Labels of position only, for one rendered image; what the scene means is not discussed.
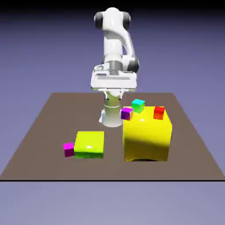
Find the small red cube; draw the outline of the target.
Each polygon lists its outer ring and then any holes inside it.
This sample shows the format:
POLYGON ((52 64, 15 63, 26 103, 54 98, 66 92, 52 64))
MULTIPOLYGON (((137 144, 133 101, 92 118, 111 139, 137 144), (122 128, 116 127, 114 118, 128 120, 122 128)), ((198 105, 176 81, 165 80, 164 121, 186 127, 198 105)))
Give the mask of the small red cube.
POLYGON ((155 106, 154 112, 153 112, 153 118, 156 120, 163 120, 164 112, 165 112, 165 107, 155 106))

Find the large lime green box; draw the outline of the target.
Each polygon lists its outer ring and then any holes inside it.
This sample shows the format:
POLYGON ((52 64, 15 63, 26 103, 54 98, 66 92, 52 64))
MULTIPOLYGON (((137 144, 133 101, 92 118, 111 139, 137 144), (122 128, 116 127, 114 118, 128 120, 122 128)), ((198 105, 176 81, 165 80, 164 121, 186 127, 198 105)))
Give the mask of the large lime green box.
POLYGON ((74 143, 75 158, 103 158, 103 131, 78 131, 74 143))

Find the small purple cube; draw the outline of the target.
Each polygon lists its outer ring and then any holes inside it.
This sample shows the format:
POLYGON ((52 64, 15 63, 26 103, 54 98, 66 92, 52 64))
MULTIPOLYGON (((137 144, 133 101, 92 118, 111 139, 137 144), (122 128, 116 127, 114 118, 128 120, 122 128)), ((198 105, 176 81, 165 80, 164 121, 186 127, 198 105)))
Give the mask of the small purple cube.
POLYGON ((133 108, 124 107, 123 109, 121 109, 121 119, 128 121, 131 120, 133 112, 134 112, 133 108))

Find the large yellow box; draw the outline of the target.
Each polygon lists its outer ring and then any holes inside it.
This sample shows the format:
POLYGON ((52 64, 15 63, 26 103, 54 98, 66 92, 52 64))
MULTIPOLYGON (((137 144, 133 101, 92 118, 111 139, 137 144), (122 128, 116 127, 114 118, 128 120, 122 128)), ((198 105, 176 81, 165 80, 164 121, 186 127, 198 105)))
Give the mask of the large yellow box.
POLYGON ((155 106, 146 106, 123 121, 124 160, 167 161, 172 136, 172 123, 166 111, 163 119, 154 119, 155 106))

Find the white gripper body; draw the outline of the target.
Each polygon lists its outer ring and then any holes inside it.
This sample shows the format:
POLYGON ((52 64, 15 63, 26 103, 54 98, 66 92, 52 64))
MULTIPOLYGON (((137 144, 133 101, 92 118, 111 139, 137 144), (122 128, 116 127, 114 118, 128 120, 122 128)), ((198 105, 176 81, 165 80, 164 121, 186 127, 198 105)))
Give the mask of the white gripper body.
POLYGON ((134 72, 118 71, 118 75, 110 75, 108 70, 93 70, 91 88, 102 90, 135 90, 137 88, 137 74, 134 72))

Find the small magenta cube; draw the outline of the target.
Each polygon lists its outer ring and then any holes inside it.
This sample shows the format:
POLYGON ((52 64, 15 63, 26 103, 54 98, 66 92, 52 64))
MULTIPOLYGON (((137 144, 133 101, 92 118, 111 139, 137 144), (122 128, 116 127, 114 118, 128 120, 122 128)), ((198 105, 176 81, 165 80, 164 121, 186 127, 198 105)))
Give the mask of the small magenta cube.
POLYGON ((64 143, 63 144, 63 150, 65 157, 71 157, 74 156, 74 143, 64 143))

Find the small green cube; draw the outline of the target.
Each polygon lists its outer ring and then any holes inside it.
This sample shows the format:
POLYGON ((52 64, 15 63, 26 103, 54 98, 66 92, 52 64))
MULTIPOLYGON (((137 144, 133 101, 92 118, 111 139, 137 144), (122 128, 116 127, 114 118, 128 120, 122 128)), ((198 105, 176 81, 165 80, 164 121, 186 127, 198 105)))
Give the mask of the small green cube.
POLYGON ((145 101, 140 99, 135 99, 131 103, 131 107, 133 108, 133 111, 136 113, 141 113, 144 110, 145 107, 145 101))

